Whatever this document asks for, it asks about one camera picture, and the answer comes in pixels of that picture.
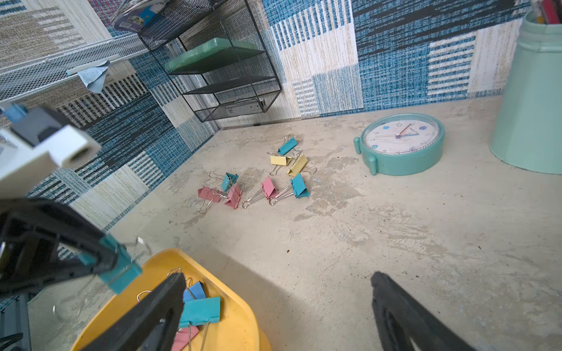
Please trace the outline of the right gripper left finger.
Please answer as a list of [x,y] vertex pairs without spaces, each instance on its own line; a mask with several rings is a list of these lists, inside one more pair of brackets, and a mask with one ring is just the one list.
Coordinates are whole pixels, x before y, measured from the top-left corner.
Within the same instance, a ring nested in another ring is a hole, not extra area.
[[186,289],[184,276],[173,273],[85,350],[171,350]]

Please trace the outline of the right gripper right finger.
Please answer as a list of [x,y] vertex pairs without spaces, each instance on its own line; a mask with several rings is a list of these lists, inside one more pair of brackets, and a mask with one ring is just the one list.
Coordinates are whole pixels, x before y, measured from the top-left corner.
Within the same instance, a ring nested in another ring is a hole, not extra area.
[[384,350],[472,350],[389,275],[371,277],[373,314]]

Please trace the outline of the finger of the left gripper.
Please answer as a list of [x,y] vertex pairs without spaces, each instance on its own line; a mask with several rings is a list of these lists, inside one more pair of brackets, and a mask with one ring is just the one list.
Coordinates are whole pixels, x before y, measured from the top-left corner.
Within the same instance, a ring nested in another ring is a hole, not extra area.
[[103,232],[69,206],[39,206],[26,216],[38,240],[29,273],[41,285],[105,273],[119,254],[101,244]]

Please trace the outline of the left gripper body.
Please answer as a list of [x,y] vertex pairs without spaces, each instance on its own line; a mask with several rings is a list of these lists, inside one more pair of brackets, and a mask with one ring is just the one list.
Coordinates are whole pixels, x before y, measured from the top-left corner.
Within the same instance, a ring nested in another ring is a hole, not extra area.
[[41,228],[42,198],[1,202],[1,293],[20,294],[56,282],[55,242]]

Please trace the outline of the blue binder clip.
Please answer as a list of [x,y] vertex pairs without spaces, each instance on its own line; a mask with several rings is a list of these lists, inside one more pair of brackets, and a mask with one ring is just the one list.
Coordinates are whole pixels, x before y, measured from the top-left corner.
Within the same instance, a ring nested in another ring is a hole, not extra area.
[[182,299],[184,302],[207,298],[207,294],[205,292],[203,282],[201,281],[195,282],[192,277],[186,276],[181,270],[181,268],[171,269],[167,273],[167,275],[170,276],[175,273],[181,274],[184,277],[186,283],[186,289],[183,292],[183,299]]

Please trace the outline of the yellow plastic storage box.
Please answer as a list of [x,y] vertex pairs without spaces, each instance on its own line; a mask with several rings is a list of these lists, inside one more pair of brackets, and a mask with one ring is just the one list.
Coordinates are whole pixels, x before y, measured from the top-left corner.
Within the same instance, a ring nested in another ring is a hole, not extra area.
[[270,350],[249,305],[178,249],[151,257],[89,322],[74,350]]

